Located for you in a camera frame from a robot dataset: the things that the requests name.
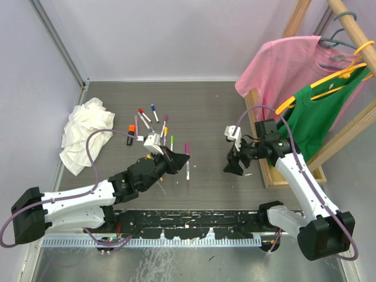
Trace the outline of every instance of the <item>black marker with orange cap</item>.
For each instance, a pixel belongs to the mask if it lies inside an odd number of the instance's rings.
[[[136,127],[134,125],[130,125],[128,128],[128,134],[134,136],[135,135]],[[133,138],[127,137],[127,146],[131,146],[133,143]]]

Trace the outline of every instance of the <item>purple cap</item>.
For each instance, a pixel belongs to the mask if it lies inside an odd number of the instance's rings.
[[[189,155],[189,143],[186,143],[186,154]]]

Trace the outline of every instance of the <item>pink shirt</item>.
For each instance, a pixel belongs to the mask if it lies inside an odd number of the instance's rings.
[[[277,109],[306,85],[338,71],[319,64],[345,69],[355,59],[355,56],[334,48],[321,47],[319,39],[320,36],[295,36],[265,43],[235,83],[236,90],[246,97],[250,90],[256,88],[259,103]],[[345,59],[336,62],[333,56],[337,55],[344,55]],[[363,85],[364,82],[352,93],[334,125]],[[279,120],[267,109],[257,109],[256,113],[257,120]]]

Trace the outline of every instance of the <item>wooden rack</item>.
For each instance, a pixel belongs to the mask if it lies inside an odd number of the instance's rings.
[[[327,0],[330,8],[336,15],[347,12],[348,9],[342,0]],[[295,10],[283,32],[283,37],[295,36],[300,24],[310,6],[311,0],[298,0]],[[367,43],[369,39],[366,37],[362,29],[354,20],[352,15],[344,15],[339,17],[343,28],[350,37],[356,48]],[[376,76],[376,51],[372,45],[366,46],[360,51],[364,62],[367,64],[374,76]],[[247,108],[257,105],[258,91],[253,89],[246,97]],[[249,118],[252,127],[252,133],[256,136],[256,128],[254,123],[256,115],[254,111],[249,112]],[[330,157],[341,150],[347,143],[357,137],[363,130],[368,128],[376,121],[376,99],[364,108],[350,123],[348,123],[340,132],[338,132],[328,143],[326,143],[317,154],[308,162],[308,167],[316,178],[317,182],[324,183],[326,178],[321,165]],[[275,167],[270,166],[266,160],[259,160],[261,172],[263,174],[266,189],[288,187],[284,177],[277,171]]]

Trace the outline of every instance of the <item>crumpled towel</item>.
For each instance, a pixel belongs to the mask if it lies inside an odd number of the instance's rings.
[[[87,101],[82,106],[75,106],[64,127],[60,158],[65,167],[77,176],[85,166],[91,166],[86,154],[86,140],[98,129],[112,129],[115,114],[107,112],[98,98]],[[89,142],[90,154],[95,160],[104,144],[112,137],[112,132],[95,134]]]

